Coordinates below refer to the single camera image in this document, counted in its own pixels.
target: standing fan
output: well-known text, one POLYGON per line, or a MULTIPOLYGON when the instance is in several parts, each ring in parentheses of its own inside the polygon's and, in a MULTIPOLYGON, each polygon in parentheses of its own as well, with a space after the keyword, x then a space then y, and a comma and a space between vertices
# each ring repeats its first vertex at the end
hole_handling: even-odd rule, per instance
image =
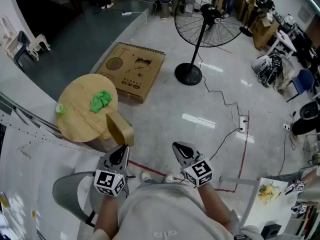
POLYGON ((200 83, 201 70, 194 65, 199 47, 218 47, 229 43, 241 34, 241 21, 232 14, 223 18, 213 6, 214 0, 179 0, 174 14, 174 23, 179 35, 195 46, 191 63, 182 63, 175 68, 175 77, 184 85, 200 83))

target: fan grille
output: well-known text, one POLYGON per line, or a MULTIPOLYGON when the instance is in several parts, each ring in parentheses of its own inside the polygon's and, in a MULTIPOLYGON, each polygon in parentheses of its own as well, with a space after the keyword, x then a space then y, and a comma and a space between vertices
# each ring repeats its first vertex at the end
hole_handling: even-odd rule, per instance
MULTIPOLYGON (((199 40, 204 17, 201 7, 205 4, 213 5, 214 0, 179 0, 175 8, 174 23, 179 35, 188 43, 196 45, 199 40)), ((220 18, 219 23, 207 25, 200 43, 200 47, 222 46, 240 35, 241 21, 235 17, 236 9, 228 18, 220 18)))

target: small green cup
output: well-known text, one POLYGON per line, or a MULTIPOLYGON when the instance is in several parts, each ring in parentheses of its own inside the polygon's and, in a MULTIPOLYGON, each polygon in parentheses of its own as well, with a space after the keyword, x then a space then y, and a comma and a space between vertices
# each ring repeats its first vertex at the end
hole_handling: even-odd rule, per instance
POLYGON ((64 105, 58 104, 55 107, 55 112, 57 112, 60 115, 64 115, 65 113, 67 113, 67 110, 64 108, 64 105))

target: power outlet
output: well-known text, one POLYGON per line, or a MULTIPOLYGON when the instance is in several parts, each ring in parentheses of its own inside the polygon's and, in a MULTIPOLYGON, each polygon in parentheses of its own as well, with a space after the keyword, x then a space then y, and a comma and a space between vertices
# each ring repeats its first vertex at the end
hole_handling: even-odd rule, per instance
POLYGON ((286 123, 283 124, 283 128, 286 129, 287 131, 290 131, 290 126, 287 125, 286 123))
POLYGON ((240 116, 240 128, 242 128, 242 130, 239 129, 240 133, 244 133, 246 131, 246 123, 245 123, 245 121, 246 121, 245 117, 244 116, 240 116))

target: round wooden table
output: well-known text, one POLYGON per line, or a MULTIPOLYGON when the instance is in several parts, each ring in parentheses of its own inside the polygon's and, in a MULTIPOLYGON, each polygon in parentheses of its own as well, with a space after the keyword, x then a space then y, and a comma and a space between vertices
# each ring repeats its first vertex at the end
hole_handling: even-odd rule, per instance
POLYGON ((118 94, 114 84, 100 74, 86 74, 71 82, 62 92, 58 103, 66 114, 56 114, 56 123, 62 135, 70 141, 89 142, 103 136, 111 137, 106 114, 118 109, 118 94), (91 101, 100 91, 111 93, 112 100, 98 113, 90 110, 91 101))

